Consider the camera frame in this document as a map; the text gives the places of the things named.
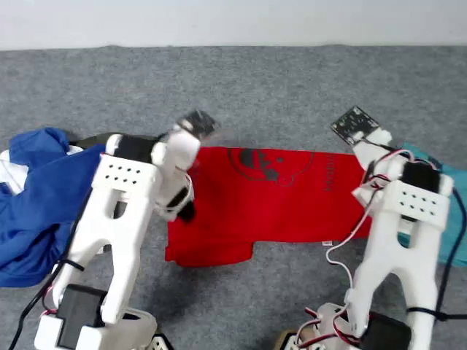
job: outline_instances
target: white wall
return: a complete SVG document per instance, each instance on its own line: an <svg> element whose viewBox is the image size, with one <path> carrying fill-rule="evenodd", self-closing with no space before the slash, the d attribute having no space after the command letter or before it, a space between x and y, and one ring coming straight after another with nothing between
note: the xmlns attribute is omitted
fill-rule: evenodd
<svg viewBox="0 0 467 350"><path fill-rule="evenodd" d="M0 50L467 44L466 0L0 0Z"/></svg>

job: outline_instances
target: carpet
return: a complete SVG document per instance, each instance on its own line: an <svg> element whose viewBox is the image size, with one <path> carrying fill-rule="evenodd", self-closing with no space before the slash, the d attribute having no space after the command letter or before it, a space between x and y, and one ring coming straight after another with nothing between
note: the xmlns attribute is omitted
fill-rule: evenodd
<svg viewBox="0 0 467 350"><path fill-rule="evenodd" d="M216 145L349 152L329 125L357 104L397 141L467 168L467 47L103 47L0 52L0 63L0 149L45 125L81 138L157 135L198 107L223 124ZM304 306L340 303L348 288L320 244L258 243L250 261L199 269L164 262L165 245L166 223L153 217L130 305L154 314L178 350L272 349L282 330L307 319ZM355 269L364 247L353 241L336 257ZM111 275L107 253L84 283L107 288ZM2 348L36 291L0 289ZM467 273L455 268L444 310L467 312L466 299ZM373 307L404 319L394 276ZM34 348L40 312L27 318L17 349ZM465 326L438 322L432 349L467 343Z"/></svg>

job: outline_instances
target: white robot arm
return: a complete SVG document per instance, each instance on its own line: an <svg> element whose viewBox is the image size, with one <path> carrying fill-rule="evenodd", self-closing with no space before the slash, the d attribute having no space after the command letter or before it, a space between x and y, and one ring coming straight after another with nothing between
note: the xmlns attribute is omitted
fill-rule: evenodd
<svg viewBox="0 0 467 350"><path fill-rule="evenodd" d="M314 317L311 337L290 337L284 349L429 350L432 314L412 312L404 324L378 314L371 318L370 309L374 291L389 273L401 280L409 308L435 309L435 270L453 180L412 154L387 147L390 134L357 107L332 128L352 145L366 170L353 195L373 222L345 305L327 303L317 313L309 311ZM411 236L407 248L398 241L400 232Z"/></svg>
<svg viewBox="0 0 467 350"><path fill-rule="evenodd" d="M65 264L53 283L57 311L41 317L34 345L39 350L165 350L153 336L152 315L128 308L139 270L139 251L154 210L173 220L192 214L193 186L186 171L201 140L216 127L195 111L169 131L165 142L112 135L101 155L92 191L78 222ZM118 203L123 214L114 217ZM112 245L114 276L109 290L79 285L98 250Z"/></svg>

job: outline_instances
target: blue cloth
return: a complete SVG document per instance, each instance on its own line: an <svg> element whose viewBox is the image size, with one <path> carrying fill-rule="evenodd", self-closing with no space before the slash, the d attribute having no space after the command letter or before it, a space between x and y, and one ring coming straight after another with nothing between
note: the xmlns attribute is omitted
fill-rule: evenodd
<svg viewBox="0 0 467 350"><path fill-rule="evenodd" d="M55 128L10 141L10 162L29 170L18 195L0 184L0 287L38 284L66 248L104 146L68 150L66 134Z"/></svg>
<svg viewBox="0 0 467 350"><path fill-rule="evenodd" d="M414 153L417 158L422 158L431 161L441 170L443 174L451 176L454 179L454 186L457 188L464 204L467 203L467 171L458 170L452 166L442 164L436 159L428 156L420 149L416 148L411 144L404 144L404 149L408 149ZM443 232L441 237L441 248L439 250L438 260L442 263L447 261L449 253L451 252L452 246L454 246L455 240L459 235L460 224L462 222L462 214L460 212L459 203L455 197L451 195L451 204L449 208L449 216L447 218L446 230ZM404 234L400 234L399 238L404 245L408 245L409 237ZM464 239L459 247L458 253L455 255L453 266L467 266L467 239Z"/></svg>

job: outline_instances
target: teal cloth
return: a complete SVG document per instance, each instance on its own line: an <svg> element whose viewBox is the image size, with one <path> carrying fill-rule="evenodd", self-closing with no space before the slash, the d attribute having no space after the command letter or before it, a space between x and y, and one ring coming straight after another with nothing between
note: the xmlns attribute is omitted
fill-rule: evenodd
<svg viewBox="0 0 467 350"><path fill-rule="evenodd" d="M453 168L442 164L436 159L430 157L426 153L412 144L404 143L402 146L404 149L408 149L414 153L417 158L422 158L431 161L439 167L443 174L451 176L454 179L454 186L457 188L464 203L467 203L467 171ZM460 224L462 221L462 214L460 212L459 203L456 201L454 196L451 195L451 204L449 208L449 216L447 218L446 230L443 232L441 237L441 248L439 250L438 261L445 263L449 257L452 246L454 246L455 240L459 235ZM404 245L409 245L409 236L404 233L399 233L399 241ZM465 239L454 257L452 262L453 266L467 266L467 239Z"/></svg>

